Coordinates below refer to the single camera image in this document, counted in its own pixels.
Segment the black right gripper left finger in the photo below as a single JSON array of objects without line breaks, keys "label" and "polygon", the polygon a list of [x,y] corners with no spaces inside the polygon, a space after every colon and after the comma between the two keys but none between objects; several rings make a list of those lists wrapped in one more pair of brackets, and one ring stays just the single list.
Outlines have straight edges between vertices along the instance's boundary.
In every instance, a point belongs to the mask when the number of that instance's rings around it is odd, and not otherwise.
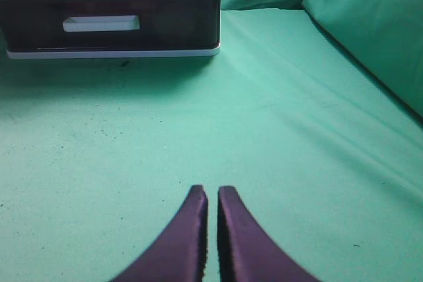
[{"label": "black right gripper left finger", "polygon": [[202,281],[208,253],[208,198],[192,186],[169,224],[113,281]]}]

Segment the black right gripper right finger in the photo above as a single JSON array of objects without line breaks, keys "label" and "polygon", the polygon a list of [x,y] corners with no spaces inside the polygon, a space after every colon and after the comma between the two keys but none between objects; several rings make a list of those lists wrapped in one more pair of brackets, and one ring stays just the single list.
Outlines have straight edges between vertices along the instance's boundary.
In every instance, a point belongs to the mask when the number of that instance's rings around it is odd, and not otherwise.
[{"label": "black right gripper right finger", "polygon": [[217,201],[217,251],[222,281],[317,281],[258,224],[233,186]]}]

